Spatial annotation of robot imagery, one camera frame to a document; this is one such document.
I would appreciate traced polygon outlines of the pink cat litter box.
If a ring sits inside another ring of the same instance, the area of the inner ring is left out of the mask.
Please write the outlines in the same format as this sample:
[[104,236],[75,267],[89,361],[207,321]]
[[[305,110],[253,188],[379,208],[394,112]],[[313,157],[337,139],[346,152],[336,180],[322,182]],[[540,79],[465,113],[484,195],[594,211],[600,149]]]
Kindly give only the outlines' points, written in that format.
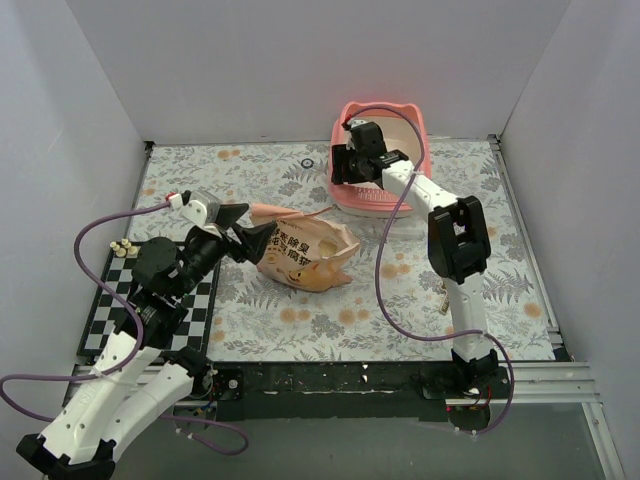
[[[333,173],[333,150],[337,145],[347,145],[350,142],[350,134],[343,129],[342,124],[346,120],[372,121],[381,128],[383,138],[388,150],[398,149],[405,153],[409,159],[417,164],[420,159],[420,145],[417,134],[409,123],[400,115],[385,109],[372,109],[374,105],[391,107],[404,114],[420,132],[420,136],[426,148],[425,159],[421,164],[421,171],[428,178],[431,177],[431,158],[429,140],[421,110],[413,103],[395,104],[389,102],[349,102],[339,118],[335,121],[329,153],[329,174]],[[387,218],[397,202],[397,197],[387,191],[381,190],[374,183],[342,184],[334,185],[328,181],[328,191],[333,201],[345,213],[351,215]]]

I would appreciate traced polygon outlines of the orange cat litter bag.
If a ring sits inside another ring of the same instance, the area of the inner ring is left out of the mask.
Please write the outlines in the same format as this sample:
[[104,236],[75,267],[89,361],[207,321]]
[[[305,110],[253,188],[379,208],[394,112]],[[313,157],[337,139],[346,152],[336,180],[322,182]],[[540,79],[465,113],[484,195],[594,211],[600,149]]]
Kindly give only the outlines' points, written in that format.
[[350,283],[352,277],[343,271],[343,266],[358,252],[360,241],[346,225],[322,217],[330,210],[327,207],[304,213],[252,204],[249,218],[253,225],[276,223],[257,270],[307,292],[324,292]]

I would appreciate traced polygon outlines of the clear plastic litter scoop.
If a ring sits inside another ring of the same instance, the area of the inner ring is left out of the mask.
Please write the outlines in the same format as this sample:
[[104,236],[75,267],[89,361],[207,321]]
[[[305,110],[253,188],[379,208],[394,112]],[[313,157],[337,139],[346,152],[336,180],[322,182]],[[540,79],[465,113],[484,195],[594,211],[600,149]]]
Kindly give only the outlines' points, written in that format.
[[427,226],[422,219],[413,216],[395,219],[387,233],[392,241],[422,241],[426,239]]

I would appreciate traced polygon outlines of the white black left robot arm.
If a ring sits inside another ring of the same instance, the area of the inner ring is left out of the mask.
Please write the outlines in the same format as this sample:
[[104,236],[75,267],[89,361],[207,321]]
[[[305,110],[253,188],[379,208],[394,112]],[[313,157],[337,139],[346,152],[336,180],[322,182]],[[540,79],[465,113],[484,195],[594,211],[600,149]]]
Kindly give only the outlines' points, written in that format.
[[114,324],[90,374],[68,377],[78,389],[39,433],[25,435],[17,454],[49,479],[108,479],[131,442],[176,401],[205,398],[213,386],[205,354],[186,346],[141,389],[136,381],[166,350],[188,314],[184,299],[224,257],[258,263],[276,230],[269,222],[238,225],[246,204],[172,194],[162,203],[192,227],[181,243],[144,242],[136,254],[125,314]]

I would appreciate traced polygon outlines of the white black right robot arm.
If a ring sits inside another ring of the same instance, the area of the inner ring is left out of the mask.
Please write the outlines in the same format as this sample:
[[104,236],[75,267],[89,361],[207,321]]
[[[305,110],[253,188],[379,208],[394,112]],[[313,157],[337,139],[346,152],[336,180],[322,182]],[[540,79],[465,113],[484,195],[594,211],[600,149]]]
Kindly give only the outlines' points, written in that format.
[[378,124],[350,119],[341,127],[347,142],[332,147],[331,183],[374,183],[426,222],[428,260],[444,283],[454,327],[439,338],[453,341],[453,387],[464,397],[479,395],[498,371],[482,293],[491,246],[480,200],[446,191],[404,152],[388,149]]

